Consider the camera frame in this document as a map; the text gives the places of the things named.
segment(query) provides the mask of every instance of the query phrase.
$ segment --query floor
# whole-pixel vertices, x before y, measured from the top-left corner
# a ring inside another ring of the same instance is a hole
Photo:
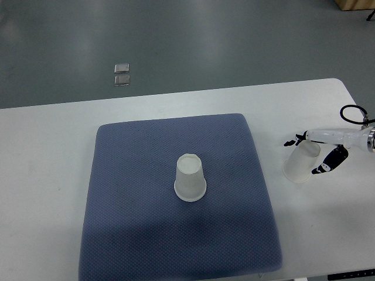
[[[375,118],[370,12],[333,0],[0,0],[0,108],[334,77]],[[117,63],[130,64],[129,86],[114,87]]]

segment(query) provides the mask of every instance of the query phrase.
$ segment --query paper cup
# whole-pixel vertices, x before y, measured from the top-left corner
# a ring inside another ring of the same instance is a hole
[[[282,165],[282,171],[288,180],[303,183],[310,178],[321,147],[309,140],[303,140]]]
[[[197,201],[206,193],[202,162],[195,154],[184,154],[178,159],[175,192],[187,202]]]

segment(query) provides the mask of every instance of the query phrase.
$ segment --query white table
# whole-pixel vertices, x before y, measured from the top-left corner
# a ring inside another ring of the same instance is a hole
[[[351,148],[334,172],[304,184],[281,169],[294,149],[283,144],[296,133],[360,128],[341,120],[346,104],[345,86],[325,79],[0,110],[1,280],[77,280],[100,125],[234,112],[252,131],[284,256],[261,279],[375,268],[375,155]],[[355,109],[347,116],[362,119]],[[318,164],[334,148],[321,147]]]

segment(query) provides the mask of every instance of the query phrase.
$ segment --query blue cushion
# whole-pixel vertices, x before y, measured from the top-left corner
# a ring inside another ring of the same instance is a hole
[[[176,162],[202,160],[207,192],[173,189]],[[198,280],[277,270],[281,250],[250,129],[241,114],[99,128],[79,279]]]

